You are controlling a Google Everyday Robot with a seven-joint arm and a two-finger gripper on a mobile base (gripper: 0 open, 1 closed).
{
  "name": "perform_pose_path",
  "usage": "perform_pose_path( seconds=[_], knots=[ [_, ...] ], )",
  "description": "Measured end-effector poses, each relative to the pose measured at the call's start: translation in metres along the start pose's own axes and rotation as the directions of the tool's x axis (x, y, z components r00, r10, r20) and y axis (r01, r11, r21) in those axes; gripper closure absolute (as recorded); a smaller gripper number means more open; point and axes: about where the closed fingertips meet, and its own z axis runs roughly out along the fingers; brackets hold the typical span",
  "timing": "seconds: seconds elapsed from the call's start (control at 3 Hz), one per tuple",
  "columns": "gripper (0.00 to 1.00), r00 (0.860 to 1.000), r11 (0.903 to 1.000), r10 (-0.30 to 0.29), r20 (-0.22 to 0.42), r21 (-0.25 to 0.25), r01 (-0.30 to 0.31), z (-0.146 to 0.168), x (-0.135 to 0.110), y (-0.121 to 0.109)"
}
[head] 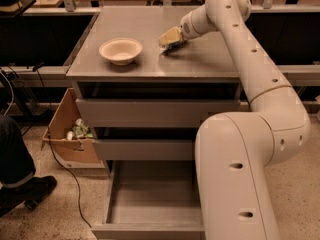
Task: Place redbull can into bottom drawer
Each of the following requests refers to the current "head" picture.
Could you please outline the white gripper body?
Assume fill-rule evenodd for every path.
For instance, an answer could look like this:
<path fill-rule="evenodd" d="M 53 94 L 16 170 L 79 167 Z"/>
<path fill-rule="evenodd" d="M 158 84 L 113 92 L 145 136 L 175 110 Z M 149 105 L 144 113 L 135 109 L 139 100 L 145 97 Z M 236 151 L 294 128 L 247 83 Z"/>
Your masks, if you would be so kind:
<path fill-rule="evenodd" d="M 206 13 L 204 5 L 189 12 L 180 21 L 180 29 L 185 39 L 195 39 L 209 32 L 215 32 L 216 27 Z"/>

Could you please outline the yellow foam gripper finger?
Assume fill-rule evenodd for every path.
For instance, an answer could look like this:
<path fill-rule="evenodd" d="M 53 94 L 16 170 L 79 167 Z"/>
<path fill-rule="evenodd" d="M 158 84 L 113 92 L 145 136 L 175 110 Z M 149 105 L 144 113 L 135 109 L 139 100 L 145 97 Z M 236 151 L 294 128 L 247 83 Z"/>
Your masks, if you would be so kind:
<path fill-rule="evenodd" d="M 185 41 L 185 39 L 179 27 L 172 27 L 159 37 L 158 44 L 162 48 L 166 44 L 176 41 Z"/>

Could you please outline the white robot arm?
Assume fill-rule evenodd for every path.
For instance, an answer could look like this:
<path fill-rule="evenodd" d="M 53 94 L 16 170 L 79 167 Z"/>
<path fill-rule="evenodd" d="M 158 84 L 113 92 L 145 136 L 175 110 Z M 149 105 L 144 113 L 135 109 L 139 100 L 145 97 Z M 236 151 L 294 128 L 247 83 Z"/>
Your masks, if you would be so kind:
<path fill-rule="evenodd" d="M 159 38 L 169 50 L 220 32 L 250 106 L 209 117 L 196 135 L 206 240 L 280 240 L 264 168 L 301 152 L 311 133 L 294 88 L 247 28 L 250 13 L 249 0 L 205 0 Z"/>

